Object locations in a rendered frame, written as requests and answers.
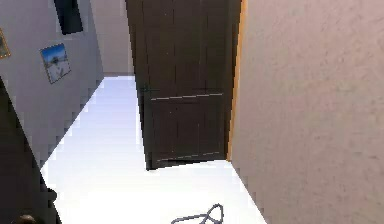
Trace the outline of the brown round knob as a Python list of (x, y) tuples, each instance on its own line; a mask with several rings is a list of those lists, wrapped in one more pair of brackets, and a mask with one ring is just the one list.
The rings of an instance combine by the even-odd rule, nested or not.
[(37, 224), (37, 220), (31, 215), (20, 215), (15, 218), (11, 224)]

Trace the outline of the dark brown room door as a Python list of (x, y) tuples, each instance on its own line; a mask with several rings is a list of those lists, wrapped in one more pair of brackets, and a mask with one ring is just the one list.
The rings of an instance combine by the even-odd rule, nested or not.
[(147, 169), (224, 160), (242, 0), (125, 0)]
[(62, 224), (54, 201), (0, 78), (0, 224), (31, 215), (37, 224)]

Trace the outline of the orange wooden door frame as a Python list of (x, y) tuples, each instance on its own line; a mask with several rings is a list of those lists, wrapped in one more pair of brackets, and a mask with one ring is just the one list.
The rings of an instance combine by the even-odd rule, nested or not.
[(233, 155), (233, 138), (235, 134), (235, 118), (236, 106), (238, 103), (238, 95), (240, 89), (240, 74), (241, 74), (241, 55), (243, 49), (244, 26), (246, 22), (248, 0), (231, 0), (235, 9), (235, 14), (232, 16), (232, 101), (230, 126), (228, 130), (228, 150), (226, 160), (232, 161)]

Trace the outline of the gold framed wall picture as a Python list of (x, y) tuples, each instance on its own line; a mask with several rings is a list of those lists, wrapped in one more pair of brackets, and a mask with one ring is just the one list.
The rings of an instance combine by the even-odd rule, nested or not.
[(6, 43), (3, 31), (0, 28), (0, 59), (9, 57), (10, 55), (11, 53)]

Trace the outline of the black framed wall picture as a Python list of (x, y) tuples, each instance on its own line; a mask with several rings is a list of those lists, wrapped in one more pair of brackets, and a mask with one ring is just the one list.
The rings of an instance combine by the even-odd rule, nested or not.
[(83, 31), (77, 0), (54, 0), (54, 4), (63, 35)]

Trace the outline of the blue sky wall picture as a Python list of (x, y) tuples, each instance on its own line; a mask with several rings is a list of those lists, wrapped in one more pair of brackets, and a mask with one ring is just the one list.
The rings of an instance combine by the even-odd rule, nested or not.
[(71, 72), (65, 45), (55, 44), (40, 50), (50, 84), (53, 84)]

